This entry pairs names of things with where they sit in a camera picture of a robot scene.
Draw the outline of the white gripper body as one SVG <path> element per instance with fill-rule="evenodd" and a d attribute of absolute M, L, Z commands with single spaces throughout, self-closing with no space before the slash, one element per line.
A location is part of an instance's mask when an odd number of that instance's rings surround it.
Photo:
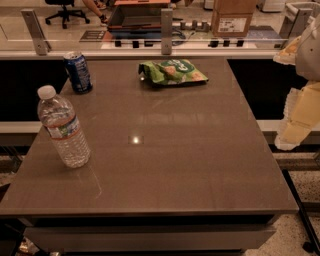
<path fill-rule="evenodd" d="M 295 60 L 298 75 L 320 81 L 320 15 L 302 33 Z"/>

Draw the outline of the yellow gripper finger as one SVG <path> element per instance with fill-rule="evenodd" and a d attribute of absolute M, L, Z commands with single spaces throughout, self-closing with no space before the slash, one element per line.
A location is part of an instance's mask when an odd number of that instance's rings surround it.
<path fill-rule="evenodd" d="M 320 82 L 309 81 L 302 89 L 291 88 L 283 114 L 274 143 L 280 150 L 292 150 L 320 123 Z"/>
<path fill-rule="evenodd" d="M 279 51 L 273 57 L 273 61 L 283 65 L 294 65 L 300 39 L 301 37 L 298 36 L 293 41 L 291 41 L 284 49 Z"/>

